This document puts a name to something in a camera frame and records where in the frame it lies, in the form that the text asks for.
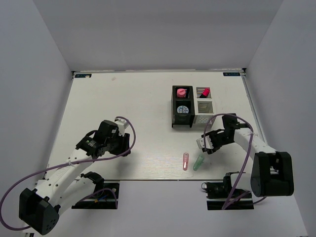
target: pink object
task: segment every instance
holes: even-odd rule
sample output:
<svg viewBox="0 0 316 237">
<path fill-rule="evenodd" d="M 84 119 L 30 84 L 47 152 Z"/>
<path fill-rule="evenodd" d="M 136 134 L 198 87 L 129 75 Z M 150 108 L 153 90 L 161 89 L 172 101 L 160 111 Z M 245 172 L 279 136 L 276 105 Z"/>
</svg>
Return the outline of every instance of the pink object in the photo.
<svg viewBox="0 0 316 237">
<path fill-rule="evenodd" d="M 178 98 L 184 98 L 186 96 L 186 90 L 185 89 L 177 89 L 177 97 Z"/>
<path fill-rule="evenodd" d="M 203 91 L 202 95 L 204 95 L 205 97 L 207 97 L 207 96 L 209 95 L 209 93 L 210 93 L 210 90 L 209 90 L 208 88 L 206 88 L 206 89 Z"/>
<path fill-rule="evenodd" d="M 188 164 L 189 164 L 189 154 L 183 153 L 183 170 L 188 169 Z"/>
</svg>

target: clock sticker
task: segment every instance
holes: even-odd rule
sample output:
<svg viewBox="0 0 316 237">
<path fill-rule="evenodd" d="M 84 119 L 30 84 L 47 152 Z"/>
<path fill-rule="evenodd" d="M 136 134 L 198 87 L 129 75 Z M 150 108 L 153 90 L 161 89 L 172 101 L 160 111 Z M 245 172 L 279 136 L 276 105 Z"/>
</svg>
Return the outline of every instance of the clock sticker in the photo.
<svg viewBox="0 0 316 237">
<path fill-rule="evenodd" d="M 184 105 L 180 105 L 178 108 L 177 108 L 177 112 L 179 114 L 188 114 L 189 113 L 189 108 L 184 106 Z"/>
</svg>

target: white table surface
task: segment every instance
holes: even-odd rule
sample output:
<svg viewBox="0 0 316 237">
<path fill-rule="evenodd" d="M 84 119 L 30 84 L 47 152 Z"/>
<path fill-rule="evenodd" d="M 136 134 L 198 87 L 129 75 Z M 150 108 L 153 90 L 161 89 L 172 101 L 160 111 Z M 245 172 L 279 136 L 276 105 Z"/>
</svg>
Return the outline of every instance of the white table surface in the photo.
<svg viewBox="0 0 316 237">
<path fill-rule="evenodd" d="M 193 171 L 202 154 L 196 139 L 203 129 L 171 128 L 172 85 L 210 87 L 217 113 L 236 113 L 257 131 L 241 77 L 224 77 L 220 72 L 94 73 L 91 78 L 74 78 L 49 166 L 65 162 L 81 138 L 97 129 L 102 120 L 124 116 L 136 130 L 132 154 L 96 162 L 86 171 L 97 172 L 106 180 L 210 180 L 240 170 L 245 151 L 230 144 L 212 155 L 203 154 L 204 164 Z M 219 128 L 223 128 L 221 117 L 212 127 Z M 190 154 L 187 171 L 182 169 L 184 152 Z M 246 171 L 251 168 L 249 159 Z"/>
</svg>

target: wall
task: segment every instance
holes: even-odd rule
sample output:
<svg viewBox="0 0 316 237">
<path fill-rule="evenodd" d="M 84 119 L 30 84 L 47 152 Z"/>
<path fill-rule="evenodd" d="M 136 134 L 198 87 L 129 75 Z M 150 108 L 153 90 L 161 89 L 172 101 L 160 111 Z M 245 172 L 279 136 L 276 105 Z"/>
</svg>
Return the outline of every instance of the wall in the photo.
<svg viewBox="0 0 316 237">
<path fill-rule="evenodd" d="M 268 142 L 293 158 L 295 198 L 316 236 L 316 2 L 285 0 L 247 70 Z"/>
<path fill-rule="evenodd" d="M 247 67 L 282 0 L 34 0 L 73 71 Z"/>
<path fill-rule="evenodd" d="M 0 7 L 0 196 L 17 180 L 44 168 L 71 86 L 71 71 L 31 0 Z M 4 219 L 20 227 L 18 186 Z M 20 236 L 0 225 L 0 236 Z"/>
</svg>

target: green test tube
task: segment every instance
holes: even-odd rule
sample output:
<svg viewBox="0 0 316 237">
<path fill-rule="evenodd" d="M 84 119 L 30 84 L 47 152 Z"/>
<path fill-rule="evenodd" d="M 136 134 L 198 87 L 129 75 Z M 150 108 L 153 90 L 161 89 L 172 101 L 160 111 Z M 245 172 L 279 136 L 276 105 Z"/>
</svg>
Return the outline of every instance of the green test tube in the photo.
<svg viewBox="0 0 316 237">
<path fill-rule="evenodd" d="M 197 171 L 200 165 L 203 163 L 203 161 L 204 161 L 204 156 L 199 155 L 196 162 L 193 165 L 193 170 Z"/>
</svg>

